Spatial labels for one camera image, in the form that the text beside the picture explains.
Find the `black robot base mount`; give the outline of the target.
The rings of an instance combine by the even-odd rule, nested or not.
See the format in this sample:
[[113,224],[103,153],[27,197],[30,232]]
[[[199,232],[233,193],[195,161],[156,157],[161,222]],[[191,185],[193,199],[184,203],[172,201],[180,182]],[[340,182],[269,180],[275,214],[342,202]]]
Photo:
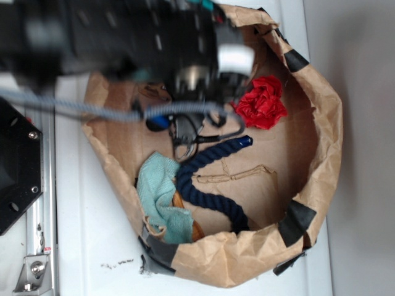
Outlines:
[[42,132],[1,99],[1,235],[42,193]]

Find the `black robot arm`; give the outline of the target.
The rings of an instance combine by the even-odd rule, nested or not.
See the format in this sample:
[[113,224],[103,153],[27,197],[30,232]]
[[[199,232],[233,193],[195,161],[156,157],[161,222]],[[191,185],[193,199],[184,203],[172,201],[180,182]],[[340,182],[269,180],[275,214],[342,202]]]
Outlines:
[[[254,51],[213,1],[1,2],[1,71],[30,94],[3,90],[16,102],[59,106],[108,120],[145,121],[170,129],[183,160],[198,145],[240,135],[203,136],[204,120],[221,127],[224,104],[239,99],[252,72]],[[172,102],[134,103],[128,111],[57,101],[48,94],[60,76],[99,72],[111,81],[163,83]]]

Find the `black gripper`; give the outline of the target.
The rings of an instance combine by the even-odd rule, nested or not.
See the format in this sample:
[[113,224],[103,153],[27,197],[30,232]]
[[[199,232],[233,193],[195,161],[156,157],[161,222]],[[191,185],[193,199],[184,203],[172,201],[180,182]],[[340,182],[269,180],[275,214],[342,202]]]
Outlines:
[[[145,1],[144,71],[160,80],[172,101],[206,105],[239,98],[254,51],[213,1]],[[197,149],[204,117],[173,117],[173,156],[185,162]]]

